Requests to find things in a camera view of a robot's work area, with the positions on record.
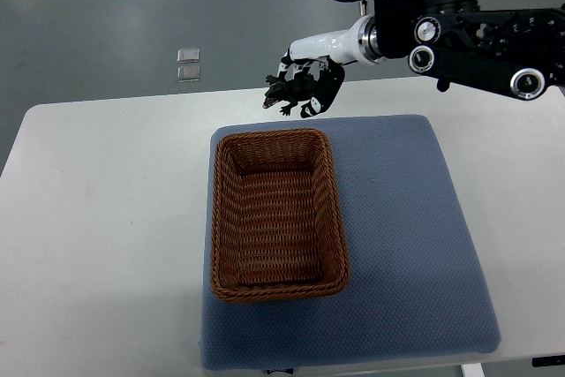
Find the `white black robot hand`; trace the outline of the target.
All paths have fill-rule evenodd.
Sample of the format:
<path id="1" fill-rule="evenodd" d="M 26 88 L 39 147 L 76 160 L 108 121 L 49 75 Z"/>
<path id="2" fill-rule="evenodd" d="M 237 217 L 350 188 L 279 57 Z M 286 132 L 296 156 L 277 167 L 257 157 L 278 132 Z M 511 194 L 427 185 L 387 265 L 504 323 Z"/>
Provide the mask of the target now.
<path id="1" fill-rule="evenodd" d="M 373 15 L 360 17 L 351 28 L 294 41 L 282 57 L 275 77 L 292 80 L 313 75 L 317 87 L 306 102 L 299 102 L 302 118 L 326 112 L 345 79 L 348 64 L 377 64 L 382 59 Z"/>

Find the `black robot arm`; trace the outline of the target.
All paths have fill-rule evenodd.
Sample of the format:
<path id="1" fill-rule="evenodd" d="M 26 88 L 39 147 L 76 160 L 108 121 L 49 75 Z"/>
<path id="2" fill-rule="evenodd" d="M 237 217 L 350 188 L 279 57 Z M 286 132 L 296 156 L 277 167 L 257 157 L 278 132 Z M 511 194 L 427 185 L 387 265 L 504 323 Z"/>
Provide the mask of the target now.
<path id="1" fill-rule="evenodd" d="M 564 84 L 564 10 L 483 11 L 478 0 L 373 0 L 373 49 L 417 74 L 522 101 Z"/>

